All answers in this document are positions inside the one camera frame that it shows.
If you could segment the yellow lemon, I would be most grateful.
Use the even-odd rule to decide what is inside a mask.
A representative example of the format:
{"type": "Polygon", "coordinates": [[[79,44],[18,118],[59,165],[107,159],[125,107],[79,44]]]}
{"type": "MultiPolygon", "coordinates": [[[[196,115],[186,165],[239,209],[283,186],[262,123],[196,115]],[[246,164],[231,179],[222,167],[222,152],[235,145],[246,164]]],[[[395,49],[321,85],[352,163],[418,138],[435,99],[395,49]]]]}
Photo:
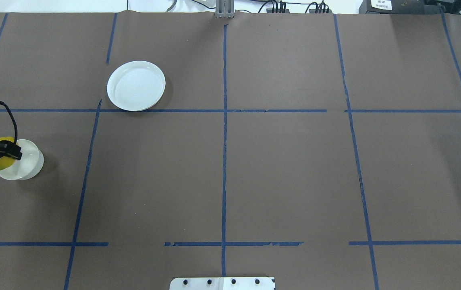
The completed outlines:
{"type": "MultiPolygon", "coordinates": [[[[14,138],[13,137],[0,137],[0,141],[10,141],[13,143],[14,138]]],[[[16,159],[13,159],[11,157],[1,157],[0,158],[0,170],[4,170],[6,168],[9,168],[16,162],[16,159]]]]}

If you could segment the white bowl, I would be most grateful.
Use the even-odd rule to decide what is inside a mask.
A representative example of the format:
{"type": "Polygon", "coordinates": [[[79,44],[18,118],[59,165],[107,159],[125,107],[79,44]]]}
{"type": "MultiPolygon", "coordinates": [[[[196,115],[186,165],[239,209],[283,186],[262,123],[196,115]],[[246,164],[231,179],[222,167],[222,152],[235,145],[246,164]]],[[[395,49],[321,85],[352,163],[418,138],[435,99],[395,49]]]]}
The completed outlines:
{"type": "Polygon", "coordinates": [[[20,160],[3,157],[0,177],[5,180],[28,180],[36,176],[44,165],[44,155],[37,145],[30,140],[18,139],[17,145],[21,148],[20,160]]]}

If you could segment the white plate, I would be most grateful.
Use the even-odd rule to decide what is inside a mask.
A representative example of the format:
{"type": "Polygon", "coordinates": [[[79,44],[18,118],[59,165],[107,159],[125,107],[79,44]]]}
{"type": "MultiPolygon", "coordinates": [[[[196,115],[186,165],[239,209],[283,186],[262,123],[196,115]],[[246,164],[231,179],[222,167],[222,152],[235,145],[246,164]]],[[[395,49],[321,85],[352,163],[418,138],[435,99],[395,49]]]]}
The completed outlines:
{"type": "Polygon", "coordinates": [[[164,72],[155,64],[136,60],[114,70],[106,86],[111,103],[121,110],[139,112],[156,105],[166,89],[164,72]]]}

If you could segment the black box with label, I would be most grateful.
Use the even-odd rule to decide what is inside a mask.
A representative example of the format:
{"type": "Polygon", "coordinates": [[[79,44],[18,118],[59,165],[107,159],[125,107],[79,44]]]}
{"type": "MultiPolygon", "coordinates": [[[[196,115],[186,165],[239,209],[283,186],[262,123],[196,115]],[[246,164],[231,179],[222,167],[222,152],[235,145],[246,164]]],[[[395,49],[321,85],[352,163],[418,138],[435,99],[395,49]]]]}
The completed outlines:
{"type": "Polygon", "coordinates": [[[442,13],[431,0],[363,0],[359,14],[434,15],[442,13]]]}

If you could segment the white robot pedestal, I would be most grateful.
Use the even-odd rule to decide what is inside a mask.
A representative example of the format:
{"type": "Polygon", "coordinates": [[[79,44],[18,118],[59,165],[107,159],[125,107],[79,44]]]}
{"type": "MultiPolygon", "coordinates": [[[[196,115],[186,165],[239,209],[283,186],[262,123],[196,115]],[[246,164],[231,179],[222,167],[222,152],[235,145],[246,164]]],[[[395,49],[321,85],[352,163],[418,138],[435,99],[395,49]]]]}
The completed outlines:
{"type": "Polygon", "coordinates": [[[272,277],[175,278],[170,290],[275,290],[272,277]]]}

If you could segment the aluminium frame post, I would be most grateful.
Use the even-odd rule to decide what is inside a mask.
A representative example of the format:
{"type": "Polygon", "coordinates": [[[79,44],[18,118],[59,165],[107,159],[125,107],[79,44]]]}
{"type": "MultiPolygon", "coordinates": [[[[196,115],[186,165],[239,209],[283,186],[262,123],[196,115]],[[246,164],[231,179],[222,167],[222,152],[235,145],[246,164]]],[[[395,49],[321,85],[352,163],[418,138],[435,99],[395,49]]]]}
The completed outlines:
{"type": "Polygon", "coordinates": [[[215,1],[215,16],[218,19],[234,18],[235,16],[234,0],[216,0],[215,1]]]}

